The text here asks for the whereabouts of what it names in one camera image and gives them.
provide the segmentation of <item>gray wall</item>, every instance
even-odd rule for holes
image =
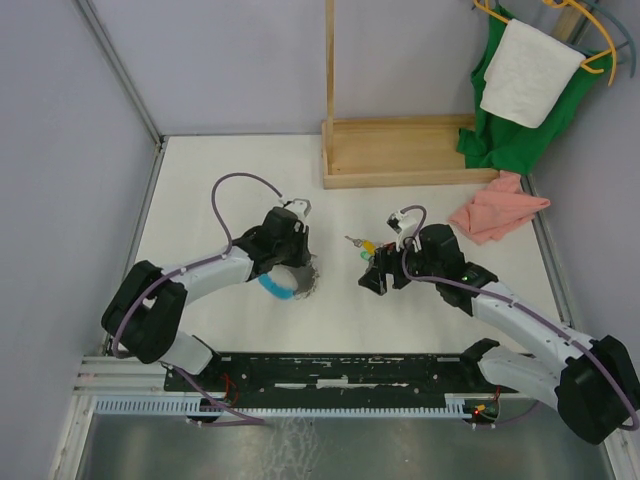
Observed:
[[[94,0],[165,134],[318,132],[324,0]],[[558,12],[510,0],[548,28]],[[467,113],[487,15],[471,0],[336,0],[336,114]]]
[[[0,15],[0,478],[46,478],[153,145],[69,0]]]
[[[640,5],[607,5],[640,40]],[[640,371],[640,78],[625,67],[616,78],[591,92],[534,180],[589,332],[622,340]]]

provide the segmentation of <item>green cloth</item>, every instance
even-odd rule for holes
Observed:
[[[502,7],[497,7],[495,11],[504,17],[513,18],[513,15]],[[482,92],[486,85],[484,72],[507,27],[500,20],[488,16],[487,48],[480,63],[471,73],[471,83],[475,91],[475,132],[466,128],[460,129],[457,150],[465,155],[467,168],[489,167],[526,175],[551,141],[569,126],[582,97],[605,74],[592,74],[579,68],[558,98],[549,116],[538,128],[523,127],[487,113],[480,108]],[[606,73],[611,66],[611,57],[607,55],[590,65],[593,68],[604,68]]]

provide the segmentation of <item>orange hanger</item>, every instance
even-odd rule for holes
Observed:
[[[473,0],[473,3],[475,4],[475,6],[477,8],[479,8],[480,10],[488,13],[492,17],[497,18],[498,20],[500,20],[503,23],[509,23],[509,19],[508,18],[503,17],[502,15],[494,12],[493,10],[491,10],[491,8],[489,8],[488,1],[489,0],[484,0],[484,4],[482,4],[482,3],[480,3],[480,0]],[[594,69],[594,68],[591,68],[588,64],[593,62],[594,60],[602,58],[605,55],[608,55],[610,53],[611,54],[611,59],[613,61],[613,64],[611,66],[611,76],[609,77],[609,86],[611,86],[611,84],[613,83],[613,79],[616,76],[616,66],[618,64],[618,52],[616,51],[616,47],[613,44],[613,40],[611,39],[611,36],[609,35],[609,32],[607,32],[606,28],[604,28],[602,26],[602,24],[598,21],[597,18],[595,18],[591,14],[591,12],[589,12],[586,8],[584,8],[582,5],[580,5],[575,0],[562,0],[561,3],[555,3],[554,0],[542,0],[542,2],[545,5],[550,6],[551,8],[563,8],[563,7],[566,7],[567,5],[571,5],[572,7],[577,8],[580,13],[582,13],[585,17],[587,17],[591,21],[591,23],[593,23],[596,26],[596,28],[598,30],[600,30],[600,33],[602,33],[602,35],[604,36],[605,40],[607,41],[607,44],[609,45],[609,49],[605,50],[604,52],[600,52],[597,55],[594,55],[592,57],[589,57],[589,58],[585,59],[580,64],[580,66],[584,70],[589,72],[589,73],[603,73],[604,69],[602,69],[602,68]]]

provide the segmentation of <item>white towel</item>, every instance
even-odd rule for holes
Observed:
[[[537,128],[585,56],[546,33],[511,20],[487,67],[480,108]]]

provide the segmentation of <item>folded pink cloth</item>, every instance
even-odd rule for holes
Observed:
[[[522,191],[520,175],[500,172],[500,177],[475,194],[473,200],[449,217],[449,222],[478,245],[500,240],[507,233],[533,220],[533,214],[547,208],[546,198]]]

